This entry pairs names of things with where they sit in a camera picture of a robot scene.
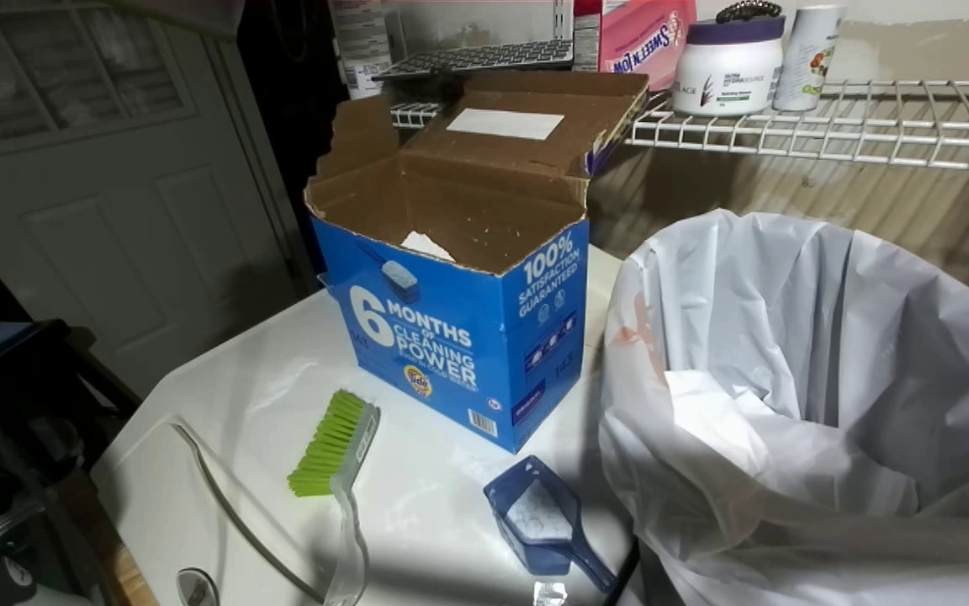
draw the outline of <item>plastic container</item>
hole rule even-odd
[[[675,109],[682,113],[754,113],[773,99],[784,21],[694,25]]]
[[[808,3],[793,12],[793,30],[784,54],[778,112],[811,112],[828,76],[834,36],[842,30],[842,3]]]
[[[329,0],[341,75],[352,99],[376,99],[373,80],[391,72],[389,3],[384,0]]]

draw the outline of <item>blue box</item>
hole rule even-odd
[[[515,138],[439,121],[412,145],[384,102],[344,104],[306,203],[358,365],[518,450],[583,369],[583,150],[639,90],[643,76],[489,75],[460,109],[526,112]],[[560,113],[546,141],[518,133],[537,113]],[[400,245],[412,232],[455,259]]]

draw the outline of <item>white plastic bag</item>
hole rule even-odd
[[[603,397],[682,603],[969,606],[969,289],[936,265],[808,219],[678,222],[620,269]]]

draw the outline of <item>cardboard box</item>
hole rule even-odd
[[[670,90],[694,21],[694,0],[575,0],[575,72],[649,75],[649,90]]]
[[[518,450],[583,369],[583,155],[620,132],[643,84],[478,75],[406,145],[389,102],[341,104],[306,203],[358,365]],[[412,232],[455,263],[403,250]]]

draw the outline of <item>white countertop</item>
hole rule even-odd
[[[590,255],[587,366],[571,394],[507,454],[467,429],[413,404],[358,369],[338,302],[318,294],[212,355],[168,374],[96,465],[101,503],[159,603],[178,603],[175,577],[202,566],[224,603],[302,603],[224,518],[190,443],[168,429],[181,415],[230,472],[218,486],[300,577],[328,586],[341,544],[335,499],[292,499],[300,460],[335,392],[352,388],[384,410],[373,450],[353,486],[373,577],[365,603],[529,603],[533,577],[495,530],[483,487],[539,454],[587,503],[587,534],[620,573],[630,551],[622,506],[613,503],[597,449],[597,344],[617,259]],[[571,566],[571,603],[603,591]]]

